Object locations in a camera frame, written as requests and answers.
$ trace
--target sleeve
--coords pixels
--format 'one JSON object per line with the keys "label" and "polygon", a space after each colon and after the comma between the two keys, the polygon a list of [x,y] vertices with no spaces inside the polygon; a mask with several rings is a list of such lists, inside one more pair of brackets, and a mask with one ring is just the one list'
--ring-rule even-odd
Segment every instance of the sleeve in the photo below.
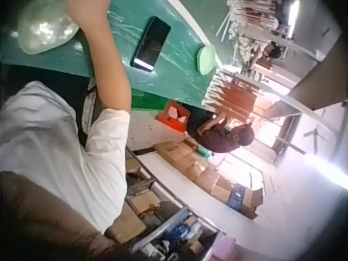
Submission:
{"label": "sleeve", "polygon": [[88,134],[87,154],[123,170],[129,121],[130,115],[124,110],[103,110]]}

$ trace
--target green work table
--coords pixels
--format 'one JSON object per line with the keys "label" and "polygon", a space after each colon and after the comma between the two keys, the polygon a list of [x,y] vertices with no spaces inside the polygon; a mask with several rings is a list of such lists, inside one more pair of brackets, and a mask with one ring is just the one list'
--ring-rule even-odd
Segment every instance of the green work table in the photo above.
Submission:
{"label": "green work table", "polygon": [[[152,73],[129,62],[152,16],[171,26]],[[111,1],[109,21],[132,88],[200,107],[213,73],[203,76],[196,67],[202,41],[166,0]],[[16,29],[5,28],[1,62],[93,77],[92,62],[81,32],[68,43],[42,54],[29,55],[18,46]]]}

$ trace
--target white shirt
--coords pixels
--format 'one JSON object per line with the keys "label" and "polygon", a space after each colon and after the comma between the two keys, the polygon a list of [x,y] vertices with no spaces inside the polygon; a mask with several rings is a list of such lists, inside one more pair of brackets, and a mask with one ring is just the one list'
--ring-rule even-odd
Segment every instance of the white shirt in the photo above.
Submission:
{"label": "white shirt", "polygon": [[120,215],[127,191],[125,147],[130,115],[106,109],[86,149],[74,110],[40,82],[27,84],[0,116],[0,170],[50,191],[102,233]]}

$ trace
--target black smartphone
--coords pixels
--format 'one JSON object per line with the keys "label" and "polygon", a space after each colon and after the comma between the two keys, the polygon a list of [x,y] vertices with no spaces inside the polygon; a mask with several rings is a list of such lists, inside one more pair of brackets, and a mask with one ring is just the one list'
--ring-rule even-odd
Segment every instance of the black smartphone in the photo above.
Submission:
{"label": "black smartphone", "polygon": [[151,18],[130,63],[131,66],[152,72],[169,31],[170,26],[168,24],[158,17]]}

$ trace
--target man in dark shirt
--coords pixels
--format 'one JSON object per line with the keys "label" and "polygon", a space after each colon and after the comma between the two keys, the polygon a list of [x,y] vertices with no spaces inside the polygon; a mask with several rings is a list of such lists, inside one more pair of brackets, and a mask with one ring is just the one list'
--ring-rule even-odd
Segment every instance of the man in dark shirt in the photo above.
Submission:
{"label": "man in dark shirt", "polygon": [[184,105],[190,112],[188,134],[204,148],[215,153],[227,153],[240,146],[248,146],[254,139],[250,124],[227,130],[230,119],[225,113],[214,114],[199,108]]}

